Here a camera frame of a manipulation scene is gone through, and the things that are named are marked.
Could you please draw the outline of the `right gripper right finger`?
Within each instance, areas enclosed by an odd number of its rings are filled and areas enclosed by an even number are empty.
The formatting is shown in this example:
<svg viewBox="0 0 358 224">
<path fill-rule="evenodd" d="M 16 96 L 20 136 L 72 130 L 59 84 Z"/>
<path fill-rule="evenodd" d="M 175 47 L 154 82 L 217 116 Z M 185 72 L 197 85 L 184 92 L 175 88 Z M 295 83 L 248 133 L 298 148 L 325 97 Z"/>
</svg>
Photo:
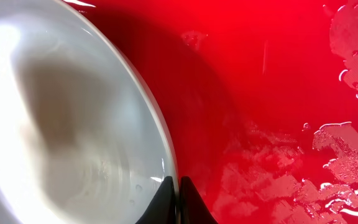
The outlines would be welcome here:
<svg viewBox="0 0 358 224">
<path fill-rule="evenodd" d="M 188 176 L 180 180 L 181 224 L 218 224 Z"/>
</svg>

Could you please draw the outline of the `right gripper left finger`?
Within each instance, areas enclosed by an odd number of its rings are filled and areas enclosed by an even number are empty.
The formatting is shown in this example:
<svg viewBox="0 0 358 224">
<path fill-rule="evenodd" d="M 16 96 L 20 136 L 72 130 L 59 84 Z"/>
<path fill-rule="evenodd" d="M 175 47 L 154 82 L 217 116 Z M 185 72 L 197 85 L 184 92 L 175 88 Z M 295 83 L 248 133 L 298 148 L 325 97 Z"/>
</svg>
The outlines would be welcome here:
<svg viewBox="0 0 358 224">
<path fill-rule="evenodd" d="M 171 176 L 164 178 L 136 224 L 176 224 L 176 196 Z"/>
</svg>

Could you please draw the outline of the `light blue plate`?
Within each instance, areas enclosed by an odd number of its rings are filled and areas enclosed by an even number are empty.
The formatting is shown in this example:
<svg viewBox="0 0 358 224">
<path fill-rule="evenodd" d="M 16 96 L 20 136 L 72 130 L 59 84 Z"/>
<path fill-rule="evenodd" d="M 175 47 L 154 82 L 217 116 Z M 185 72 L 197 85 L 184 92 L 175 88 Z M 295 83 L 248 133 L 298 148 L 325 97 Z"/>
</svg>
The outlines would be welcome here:
<svg viewBox="0 0 358 224">
<path fill-rule="evenodd" d="M 143 79 L 63 1 L 0 1 L 0 223 L 138 223 L 172 144 Z"/>
</svg>

